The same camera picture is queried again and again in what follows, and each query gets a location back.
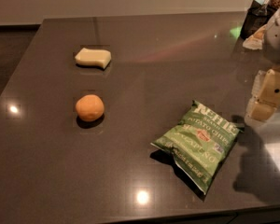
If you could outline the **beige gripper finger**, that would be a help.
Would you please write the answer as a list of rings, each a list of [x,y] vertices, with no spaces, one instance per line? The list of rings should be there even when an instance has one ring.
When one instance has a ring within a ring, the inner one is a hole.
[[[275,107],[261,103],[252,97],[247,104],[246,116],[257,121],[266,121],[273,115],[275,110]]]

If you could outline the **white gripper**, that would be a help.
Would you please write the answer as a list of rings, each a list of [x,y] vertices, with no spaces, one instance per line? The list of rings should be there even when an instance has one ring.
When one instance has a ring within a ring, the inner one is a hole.
[[[271,16],[266,24],[264,56],[273,63],[280,63],[280,8]],[[280,71],[270,69],[260,86],[258,100],[273,107],[280,106]]]

